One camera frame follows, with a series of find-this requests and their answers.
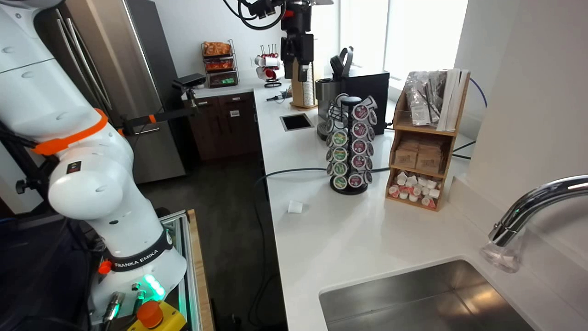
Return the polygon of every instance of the faucet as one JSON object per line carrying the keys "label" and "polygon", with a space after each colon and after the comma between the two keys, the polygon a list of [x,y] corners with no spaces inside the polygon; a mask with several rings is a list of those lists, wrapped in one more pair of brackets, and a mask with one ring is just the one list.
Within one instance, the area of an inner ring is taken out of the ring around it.
{"label": "faucet", "polygon": [[559,201],[588,195],[588,175],[567,177],[548,182],[523,195],[508,214],[495,225],[490,239],[497,247],[512,243],[530,223],[532,216]]}

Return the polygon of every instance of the white countertop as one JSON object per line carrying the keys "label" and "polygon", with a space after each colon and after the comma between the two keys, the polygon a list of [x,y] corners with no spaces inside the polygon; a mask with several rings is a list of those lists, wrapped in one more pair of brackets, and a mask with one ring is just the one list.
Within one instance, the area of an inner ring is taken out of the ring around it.
{"label": "white countertop", "polygon": [[[317,111],[293,111],[287,100],[267,102],[271,96],[276,90],[256,90],[267,173],[326,168],[328,149],[317,135]],[[300,113],[309,116],[313,129],[287,133],[280,118]],[[392,131],[377,136],[376,168],[389,166],[392,140]],[[389,173],[374,179],[370,190],[355,197],[335,193],[330,177],[321,171],[286,173],[267,181],[291,331],[328,330],[321,307],[321,295],[326,291],[451,260],[473,263],[537,330],[588,326],[587,311],[576,307],[588,298],[585,289],[581,295],[563,295],[556,291],[558,273],[550,274],[550,265],[534,269],[545,256],[550,263],[565,261],[558,252],[547,252],[548,245],[530,245],[530,263],[517,274],[506,274],[482,260],[480,249],[488,243],[490,228],[473,221],[473,216],[501,216],[490,206],[477,206],[479,201],[464,186],[453,190],[451,203],[440,212],[427,212],[389,201]],[[289,206],[302,206],[302,212],[289,212]],[[570,269],[567,276],[583,278],[583,273]]]}

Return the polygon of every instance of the kitchen sink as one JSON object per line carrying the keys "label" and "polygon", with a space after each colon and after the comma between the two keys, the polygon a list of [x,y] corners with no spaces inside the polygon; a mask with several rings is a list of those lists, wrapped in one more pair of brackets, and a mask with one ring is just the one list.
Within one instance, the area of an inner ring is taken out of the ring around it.
{"label": "kitchen sink", "polygon": [[534,330],[468,261],[321,295],[330,331]]}

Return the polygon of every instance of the stainless steel refrigerator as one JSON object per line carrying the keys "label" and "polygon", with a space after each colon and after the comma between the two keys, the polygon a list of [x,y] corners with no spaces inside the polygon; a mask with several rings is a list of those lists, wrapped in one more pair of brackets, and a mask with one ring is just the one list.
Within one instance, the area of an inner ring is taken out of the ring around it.
{"label": "stainless steel refrigerator", "polygon": [[[151,0],[65,0],[38,17],[38,32],[87,100],[113,120],[183,107],[177,72]],[[186,175],[181,124],[135,127],[137,182]]]}

